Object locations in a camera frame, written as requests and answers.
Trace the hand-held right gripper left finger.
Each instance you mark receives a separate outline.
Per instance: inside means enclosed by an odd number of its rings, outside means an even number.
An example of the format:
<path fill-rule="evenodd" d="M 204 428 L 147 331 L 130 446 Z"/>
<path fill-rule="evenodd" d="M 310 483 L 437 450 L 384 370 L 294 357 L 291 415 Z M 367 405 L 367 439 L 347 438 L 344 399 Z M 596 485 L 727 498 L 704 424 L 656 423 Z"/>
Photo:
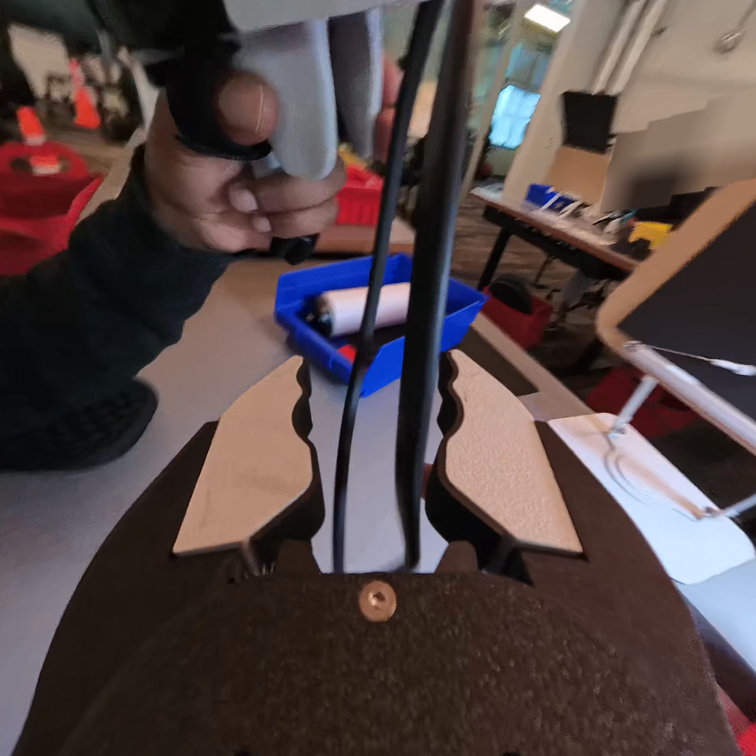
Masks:
<path fill-rule="evenodd" d="M 250 547 L 275 556 L 311 540 L 325 505 L 308 363 L 295 356 L 248 389 L 218 421 L 172 552 L 194 556 Z"/>

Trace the blue plastic bin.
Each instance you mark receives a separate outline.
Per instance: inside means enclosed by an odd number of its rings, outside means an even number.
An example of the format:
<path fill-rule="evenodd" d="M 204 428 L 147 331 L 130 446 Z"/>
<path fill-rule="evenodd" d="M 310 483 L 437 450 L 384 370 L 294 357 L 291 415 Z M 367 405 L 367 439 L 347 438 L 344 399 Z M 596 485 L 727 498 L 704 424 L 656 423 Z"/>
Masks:
<path fill-rule="evenodd" d="M 366 287 L 371 268 L 372 259 L 362 257 L 295 270 L 282 274 L 278 280 L 274 318 L 287 332 L 292 349 L 341 385 L 348 384 L 354 359 L 344 349 L 346 345 L 355 347 L 356 335 L 323 335 L 306 322 L 306 315 L 312 311 L 316 298 L 327 291 Z M 460 344 L 486 301 L 483 292 L 457 279 L 449 280 L 440 352 Z M 367 368 L 361 397 L 370 396 L 400 378 L 404 333 L 404 324 L 393 329 L 376 328 L 376 352 Z"/>

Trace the person's left forearm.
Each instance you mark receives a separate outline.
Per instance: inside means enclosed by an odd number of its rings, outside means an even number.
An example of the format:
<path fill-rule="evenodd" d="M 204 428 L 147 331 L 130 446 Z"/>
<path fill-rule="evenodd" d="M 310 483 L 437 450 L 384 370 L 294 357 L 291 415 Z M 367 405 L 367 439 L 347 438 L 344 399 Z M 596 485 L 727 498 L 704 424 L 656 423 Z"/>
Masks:
<path fill-rule="evenodd" d="M 1 471 L 72 471 L 126 454 L 158 407 L 137 374 L 183 335 L 233 257 L 173 240 L 150 212 L 139 146 L 115 200 L 68 248 L 1 282 Z"/>

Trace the person's left hand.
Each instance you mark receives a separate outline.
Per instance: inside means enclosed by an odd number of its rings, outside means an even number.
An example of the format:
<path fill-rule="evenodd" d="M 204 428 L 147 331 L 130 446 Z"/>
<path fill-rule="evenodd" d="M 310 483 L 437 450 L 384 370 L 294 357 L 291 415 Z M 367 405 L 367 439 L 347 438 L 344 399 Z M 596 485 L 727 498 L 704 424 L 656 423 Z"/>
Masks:
<path fill-rule="evenodd" d="M 346 179 L 338 157 L 321 180 L 284 172 L 260 175 L 249 164 L 198 154 L 178 139 L 166 95 L 159 93 L 145 141 L 145 183 L 153 216 L 184 246 L 237 253 L 266 249 L 328 229 Z"/>

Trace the red plastic basket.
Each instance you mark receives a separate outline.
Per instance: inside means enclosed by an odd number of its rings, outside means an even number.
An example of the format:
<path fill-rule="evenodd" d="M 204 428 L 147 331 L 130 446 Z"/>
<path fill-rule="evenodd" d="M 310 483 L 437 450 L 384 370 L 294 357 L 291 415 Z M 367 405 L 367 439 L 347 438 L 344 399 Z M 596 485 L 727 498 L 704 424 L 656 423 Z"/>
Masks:
<path fill-rule="evenodd" d="M 337 195 L 336 225 L 374 228 L 380 217 L 383 178 L 360 165 L 346 165 L 345 184 Z"/>

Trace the red floor crate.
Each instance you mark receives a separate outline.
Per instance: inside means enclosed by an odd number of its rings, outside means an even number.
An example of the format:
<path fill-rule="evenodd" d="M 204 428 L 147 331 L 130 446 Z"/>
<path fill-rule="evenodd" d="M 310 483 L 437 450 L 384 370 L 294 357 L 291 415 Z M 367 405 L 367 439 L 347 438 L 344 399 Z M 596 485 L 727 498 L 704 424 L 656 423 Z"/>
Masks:
<path fill-rule="evenodd" d="M 613 367 L 585 399 L 596 413 L 619 415 L 630 396 L 639 388 L 641 373 L 630 366 Z M 696 412 L 679 402 L 659 385 L 634 414 L 631 426 L 649 440 L 684 430 L 696 421 Z"/>

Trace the white paper roll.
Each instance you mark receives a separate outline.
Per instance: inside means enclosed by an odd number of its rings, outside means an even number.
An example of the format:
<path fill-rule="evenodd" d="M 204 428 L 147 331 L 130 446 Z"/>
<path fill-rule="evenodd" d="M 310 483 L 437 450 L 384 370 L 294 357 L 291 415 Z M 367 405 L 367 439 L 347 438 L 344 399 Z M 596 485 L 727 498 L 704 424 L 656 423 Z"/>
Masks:
<path fill-rule="evenodd" d="M 326 338 L 357 334 L 367 304 L 368 287 L 334 289 L 313 298 L 303 315 L 304 321 Z M 375 329 L 399 326 L 406 322 L 411 284 L 384 285 L 380 290 Z"/>

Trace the orange traffic cone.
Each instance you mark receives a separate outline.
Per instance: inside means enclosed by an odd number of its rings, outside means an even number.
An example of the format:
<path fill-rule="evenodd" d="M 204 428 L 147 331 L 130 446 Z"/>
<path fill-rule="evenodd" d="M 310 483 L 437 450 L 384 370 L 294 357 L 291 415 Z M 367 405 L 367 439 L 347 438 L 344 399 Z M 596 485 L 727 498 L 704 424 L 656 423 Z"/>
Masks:
<path fill-rule="evenodd" d="M 41 146 L 47 141 L 42 123 L 33 106 L 21 106 L 16 110 L 20 139 L 25 145 Z"/>
<path fill-rule="evenodd" d="M 72 124 L 77 128 L 96 131 L 100 128 L 99 111 L 86 85 L 80 61 L 71 57 L 68 68 L 73 102 Z"/>

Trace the background work table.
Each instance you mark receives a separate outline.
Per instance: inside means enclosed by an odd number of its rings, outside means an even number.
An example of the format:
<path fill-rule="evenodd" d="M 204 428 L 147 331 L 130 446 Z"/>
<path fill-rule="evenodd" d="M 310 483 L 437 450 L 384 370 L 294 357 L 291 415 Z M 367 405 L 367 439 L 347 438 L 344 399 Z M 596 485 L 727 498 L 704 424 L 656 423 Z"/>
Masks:
<path fill-rule="evenodd" d="M 561 219 L 528 203 L 503 198 L 489 187 L 477 187 L 469 196 L 483 206 L 482 217 L 498 228 L 494 246 L 478 279 L 478 290 L 493 280 L 507 243 L 517 238 L 538 248 L 548 259 L 561 261 L 586 273 L 608 273 L 607 280 L 623 280 L 640 261 L 618 252 L 597 233 L 571 219 Z"/>

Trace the ceiling light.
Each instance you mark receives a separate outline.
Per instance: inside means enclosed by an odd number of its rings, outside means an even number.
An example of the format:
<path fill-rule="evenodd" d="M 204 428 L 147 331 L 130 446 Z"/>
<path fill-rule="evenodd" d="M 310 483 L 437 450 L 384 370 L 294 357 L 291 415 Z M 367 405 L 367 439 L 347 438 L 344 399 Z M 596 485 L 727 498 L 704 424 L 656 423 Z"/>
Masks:
<path fill-rule="evenodd" d="M 529 7 L 524 13 L 524 19 L 553 35 L 561 33 L 571 22 L 568 15 L 542 3 L 534 3 Z"/>

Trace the tan-edged black board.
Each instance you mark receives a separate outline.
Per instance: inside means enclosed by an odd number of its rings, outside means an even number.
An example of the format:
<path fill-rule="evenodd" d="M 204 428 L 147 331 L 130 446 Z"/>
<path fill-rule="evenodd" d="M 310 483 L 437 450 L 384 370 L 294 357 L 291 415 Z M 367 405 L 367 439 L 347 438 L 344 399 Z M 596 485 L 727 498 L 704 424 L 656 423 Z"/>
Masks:
<path fill-rule="evenodd" d="M 608 349 L 755 452 L 755 180 L 709 196 L 601 305 Z"/>

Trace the small blue parts bin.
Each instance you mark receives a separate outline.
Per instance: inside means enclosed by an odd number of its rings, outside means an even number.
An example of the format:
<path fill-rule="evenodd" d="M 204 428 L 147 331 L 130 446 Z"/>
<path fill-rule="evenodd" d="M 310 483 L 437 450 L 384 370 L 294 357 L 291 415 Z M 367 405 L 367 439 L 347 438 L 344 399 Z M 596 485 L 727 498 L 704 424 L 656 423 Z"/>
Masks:
<path fill-rule="evenodd" d="M 564 213 L 569 208 L 580 207 L 580 198 L 557 190 L 550 184 L 532 183 L 528 186 L 524 202 L 541 212 Z"/>

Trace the yellow box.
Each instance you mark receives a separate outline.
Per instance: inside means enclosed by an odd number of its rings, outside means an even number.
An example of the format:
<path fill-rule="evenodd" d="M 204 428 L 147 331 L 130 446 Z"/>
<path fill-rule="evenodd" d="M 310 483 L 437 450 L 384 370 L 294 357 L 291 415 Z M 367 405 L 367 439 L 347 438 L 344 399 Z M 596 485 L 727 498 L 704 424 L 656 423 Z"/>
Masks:
<path fill-rule="evenodd" d="M 672 224 L 663 222 L 635 222 L 628 236 L 628 242 L 635 244 L 637 242 L 648 243 L 650 250 L 655 250 L 660 246 L 673 232 Z"/>

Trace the red plastic chair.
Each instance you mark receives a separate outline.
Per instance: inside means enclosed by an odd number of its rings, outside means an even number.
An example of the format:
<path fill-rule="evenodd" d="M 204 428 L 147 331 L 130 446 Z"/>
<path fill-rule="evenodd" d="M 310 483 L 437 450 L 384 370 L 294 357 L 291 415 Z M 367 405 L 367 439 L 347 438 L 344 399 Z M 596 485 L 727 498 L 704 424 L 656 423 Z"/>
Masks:
<path fill-rule="evenodd" d="M 55 174 L 15 169 L 32 157 L 51 156 L 63 166 Z M 24 274 L 67 248 L 70 235 L 104 180 L 84 158 L 57 142 L 1 147 L 1 274 Z"/>

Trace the black monitor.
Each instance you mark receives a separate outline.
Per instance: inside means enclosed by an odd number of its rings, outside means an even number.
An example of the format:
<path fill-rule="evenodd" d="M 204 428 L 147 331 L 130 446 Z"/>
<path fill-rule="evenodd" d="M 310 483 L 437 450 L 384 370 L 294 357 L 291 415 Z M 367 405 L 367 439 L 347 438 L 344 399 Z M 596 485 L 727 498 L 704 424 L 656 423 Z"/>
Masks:
<path fill-rule="evenodd" d="M 610 146 L 611 125 L 618 97 L 586 91 L 565 91 L 562 104 L 562 144 L 604 154 Z"/>

